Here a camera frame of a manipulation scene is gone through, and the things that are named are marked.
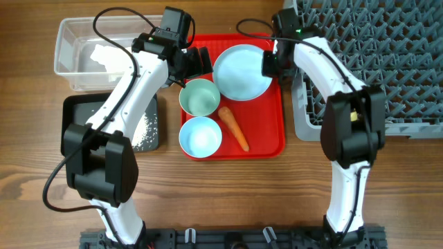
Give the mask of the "large light blue plate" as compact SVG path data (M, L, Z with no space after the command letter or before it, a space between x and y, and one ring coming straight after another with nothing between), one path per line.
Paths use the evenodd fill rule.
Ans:
M261 96L272 78L263 76L264 50L249 44L226 49L214 65L213 82L219 92L235 101L249 101Z

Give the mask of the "white tissue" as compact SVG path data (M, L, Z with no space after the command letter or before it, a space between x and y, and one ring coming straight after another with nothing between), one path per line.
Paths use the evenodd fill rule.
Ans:
M96 44L90 58L103 65L108 73L125 72L133 65L127 53L113 46Z

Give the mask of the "green bowl with rice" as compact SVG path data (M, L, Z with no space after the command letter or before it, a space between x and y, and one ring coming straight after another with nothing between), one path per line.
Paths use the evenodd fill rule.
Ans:
M179 104L194 117L209 116L221 102L221 94L216 85L207 79L190 80L179 93Z

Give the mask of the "orange carrot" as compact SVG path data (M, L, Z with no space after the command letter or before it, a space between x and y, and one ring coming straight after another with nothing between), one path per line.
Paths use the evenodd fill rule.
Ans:
M232 111L228 107L221 107L217 113L222 122L229 128L230 132L234 135L240 147L245 152L248 152L250 150L250 147Z

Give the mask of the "small light blue bowl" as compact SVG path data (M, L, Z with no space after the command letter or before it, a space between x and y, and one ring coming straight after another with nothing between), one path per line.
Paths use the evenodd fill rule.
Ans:
M193 158L212 156L221 146L222 131L208 117L194 117L186 121L179 132L182 150Z

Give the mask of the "yellow plastic cup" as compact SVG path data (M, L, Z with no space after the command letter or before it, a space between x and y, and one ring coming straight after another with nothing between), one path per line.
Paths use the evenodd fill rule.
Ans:
M353 110L351 113L350 113L350 121L351 122L356 122L356 121L358 121L359 120L359 115L358 115L358 113L355 111L355 110Z

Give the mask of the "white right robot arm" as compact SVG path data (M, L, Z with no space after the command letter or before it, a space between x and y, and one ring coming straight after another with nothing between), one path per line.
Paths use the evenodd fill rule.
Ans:
M263 54L262 74L290 80L305 72L326 103L320 130L324 154L332 163L332 195L325 215L332 248L366 240L362 206L368 174L385 143L383 91L356 78L314 26L304 28L296 11L272 17L275 51Z

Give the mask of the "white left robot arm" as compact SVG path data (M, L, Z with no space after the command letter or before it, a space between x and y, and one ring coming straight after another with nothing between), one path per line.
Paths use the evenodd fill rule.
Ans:
M211 73L207 48L192 46L195 21L184 10L166 7L159 26L132 42L130 65L105 103L85 124L71 123L62 136L67 185L99 212L106 230L101 246L144 248L145 223L132 194L138 165L132 138L151 99L167 82Z

